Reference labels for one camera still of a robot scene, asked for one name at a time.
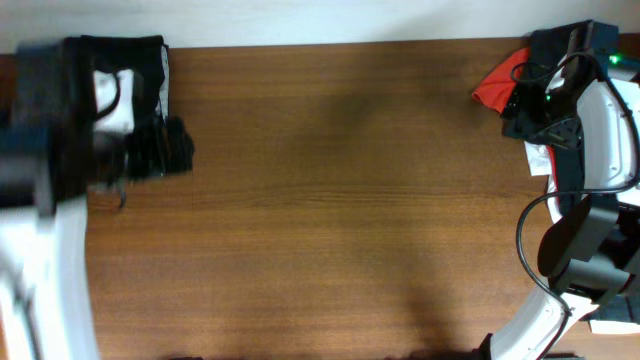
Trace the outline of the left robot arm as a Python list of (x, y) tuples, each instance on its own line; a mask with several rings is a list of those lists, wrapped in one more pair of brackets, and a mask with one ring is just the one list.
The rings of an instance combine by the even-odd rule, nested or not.
[(87, 279), (87, 193), (119, 182), (134, 73), (80, 38), (22, 45), (1, 127), (1, 326), (12, 359), (99, 355)]

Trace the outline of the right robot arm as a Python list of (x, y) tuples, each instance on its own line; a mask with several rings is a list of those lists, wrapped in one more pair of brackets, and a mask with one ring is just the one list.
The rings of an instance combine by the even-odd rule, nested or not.
[(474, 91), (546, 177), (552, 219), (523, 265), (533, 291), (476, 359), (548, 359), (580, 321), (639, 329), (639, 62), (618, 40), (594, 20), (537, 30)]

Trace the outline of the black shirt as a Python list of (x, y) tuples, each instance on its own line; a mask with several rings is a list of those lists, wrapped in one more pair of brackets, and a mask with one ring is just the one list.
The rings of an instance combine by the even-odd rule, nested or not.
[(181, 118), (169, 114), (169, 46), (161, 35), (66, 39), (91, 70), (94, 132), (125, 136), (129, 181), (193, 169), (195, 145)]

